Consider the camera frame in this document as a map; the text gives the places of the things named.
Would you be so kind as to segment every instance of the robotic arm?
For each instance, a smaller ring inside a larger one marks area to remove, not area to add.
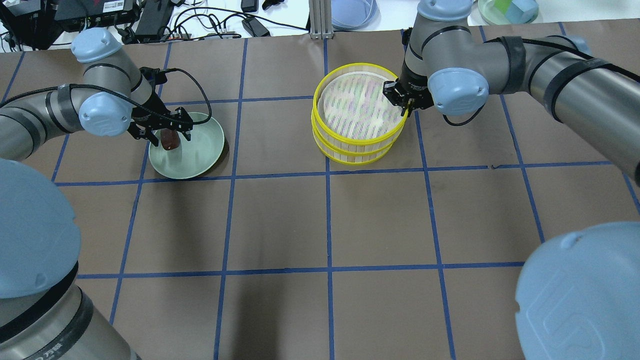
[[[472,3],[420,2],[387,98],[410,111],[462,115],[479,111],[489,94],[528,92],[640,186],[640,78],[582,53],[575,37],[477,44],[465,27]]]
[[[181,70],[138,69],[103,28],[83,31],[71,49],[84,65],[84,85],[41,89],[0,104],[0,158],[23,160],[47,140],[83,129],[99,136],[128,131],[155,146],[153,130],[163,129],[166,150],[179,146],[176,131],[189,140],[198,123],[184,108],[172,113],[154,91],[167,72]]]

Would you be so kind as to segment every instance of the stacked baskets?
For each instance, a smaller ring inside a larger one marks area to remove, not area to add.
[[[311,124],[320,150],[347,165],[365,165],[384,156],[400,135],[407,111],[382,94],[395,80],[391,71],[353,63],[331,71],[314,94]]]

